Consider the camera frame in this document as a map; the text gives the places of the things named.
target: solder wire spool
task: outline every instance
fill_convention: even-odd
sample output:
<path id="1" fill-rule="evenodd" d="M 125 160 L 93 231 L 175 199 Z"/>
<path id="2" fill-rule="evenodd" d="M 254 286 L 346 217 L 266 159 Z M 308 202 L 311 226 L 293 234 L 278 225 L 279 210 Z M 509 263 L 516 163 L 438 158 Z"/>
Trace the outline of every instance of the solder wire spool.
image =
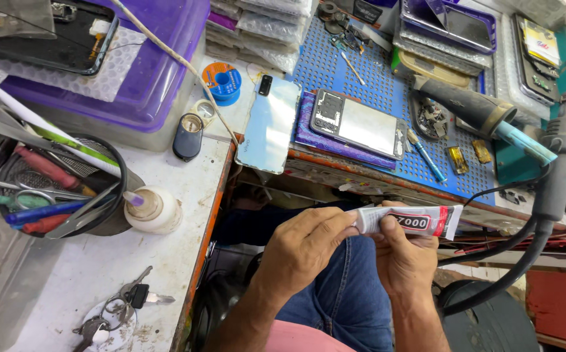
<path id="1" fill-rule="evenodd" d="M 227 107 L 240 98 L 241 76 L 239 71 L 229 64 L 210 64 L 203 71 L 203 80 L 218 106 Z"/>

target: blue perforated mat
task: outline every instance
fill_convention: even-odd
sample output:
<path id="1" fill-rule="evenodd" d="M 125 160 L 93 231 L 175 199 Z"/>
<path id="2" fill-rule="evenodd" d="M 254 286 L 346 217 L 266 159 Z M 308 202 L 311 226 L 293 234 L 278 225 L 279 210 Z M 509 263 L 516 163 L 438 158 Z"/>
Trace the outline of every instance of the blue perforated mat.
<path id="1" fill-rule="evenodd" d="M 348 60 L 365 81 L 365 86 L 362 86 L 341 57 L 340 51 L 329 43 L 330 37 L 331 34 L 326 32 L 324 24 L 314 17 L 307 33 L 304 50 L 292 75 L 294 82 L 300 83 L 305 90 L 326 88 L 361 99 L 364 104 L 404 118 L 410 126 L 407 100 L 409 86 L 400 78 L 394 77 L 389 67 L 391 60 L 389 54 L 376 44 L 374 48 L 365 48 L 365 52 L 361 55 L 352 50 L 346 52 Z M 450 126 L 449 136 L 463 150 L 470 166 L 470 172 L 459 176 L 452 172 L 448 156 L 445 154 L 446 141 L 422 141 L 431 159 L 435 161 L 448 180 L 442 184 L 437 183 L 417 150 L 406 153 L 404 160 L 398 162 L 397 169 L 390 173 L 466 198 L 493 188 L 493 163 L 482 165 L 472 146 L 472 140 L 479 138 L 456 128 L 454 122 Z M 496 204 L 493 194 L 479 197 L 476 201 L 489 205 Z"/>

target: white glue bottle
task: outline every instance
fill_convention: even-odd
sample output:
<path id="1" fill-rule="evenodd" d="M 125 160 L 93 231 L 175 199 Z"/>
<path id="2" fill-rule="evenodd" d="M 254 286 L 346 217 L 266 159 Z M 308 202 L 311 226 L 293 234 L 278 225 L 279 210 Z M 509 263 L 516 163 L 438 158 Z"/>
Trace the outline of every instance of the white glue bottle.
<path id="1" fill-rule="evenodd" d="M 154 234 L 169 234 L 183 219 L 181 202 L 168 190 L 144 186 L 134 192 L 124 192 L 124 216 L 131 226 Z"/>

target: gold battery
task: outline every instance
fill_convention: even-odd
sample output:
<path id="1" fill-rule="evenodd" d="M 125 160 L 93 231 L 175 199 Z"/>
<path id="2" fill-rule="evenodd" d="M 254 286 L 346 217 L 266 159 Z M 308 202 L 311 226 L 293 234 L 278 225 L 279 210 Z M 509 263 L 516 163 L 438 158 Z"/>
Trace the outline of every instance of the gold battery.
<path id="1" fill-rule="evenodd" d="M 458 145 L 446 148 L 445 152 L 450 157 L 450 164 L 455 174 L 461 175 L 470 171 L 470 167 L 467 166 L 466 158 L 463 156 L 463 152 Z"/>
<path id="2" fill-rule="evenodd" d="M 473 140 L 472 145 L 474 146 L 474 151 L 476 152 L 476 157 L 479 159 L 481 164 L 487 164 L 491 162 L 491 155 L 489 150 L 485 146 L 484 140 Z"/>

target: pen holder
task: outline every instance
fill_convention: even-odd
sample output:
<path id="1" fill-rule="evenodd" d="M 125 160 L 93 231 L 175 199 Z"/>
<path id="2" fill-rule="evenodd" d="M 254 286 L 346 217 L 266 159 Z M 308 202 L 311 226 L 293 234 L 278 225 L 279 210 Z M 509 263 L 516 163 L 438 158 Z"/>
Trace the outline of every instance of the pen holder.
<path id="1" fill-rule="evenodd" d="M 110 195 L 114 195 L 115 198 L 111 201 L 111 205 L 107 208 L 107 210 L 103 212 L 98 219 L 93 220 L 89 224 L 71 232 L 65 237 L 72 237 L 84 233 L 95 236 L 113 236 L 128 230 L 131 228 L 131 225 L 124 217 L 124 198 L 122 197 L 122 193 L 127 190 L 134 191 L 137 188 L 143 187 L 145 185 L 144 181 L 126 167 L 120 153 L 118 153 L 118 151 L 108 142 L 83 133 L 70 133 L 70 135 L 75 137 L 88 148 L 94 149 L 100 154 L 103 154 L 118 163 L 122 177 L 120 184 L 110 193 Z M 80 176 L 84 176 L 85 180 L 82 181 L 96 193 L 102 192 L 117 181 L 114 176 L 101 172 L 90 165 L 82 164 L 65 156 L 59 155 L 58 157 L 65 164 L 68 164 L 76 173 L 79 173 Z M 16 183 L 16 180 L 14 179 L 15 175 L 25 170 L 32 170 L 32 168 L 21 158 L 20 155 L 14 154 L 1 169 L 0 180 L 8 183 Z M 24 180 L 25 184 L 35 188 L 44 188 L 50 185 L 47 185 L 47 181 L 42 178 L 33 179 L 32 175 L 33 174 L 30 174 L 29 178 Z M 52 182 L 52 186 L 63 190 L 63 188 L 56 182 Z M 0 196 L 13 197 L 16 192 L 17 191 L 15 190 L 0 188 Z M 2 204 L 0 204 L 0 212 L 3 218 L 10 213 L 9 208 Z M 36 232 L 29 235 L 44 237 L 44 234 L 38 234 Z"/>

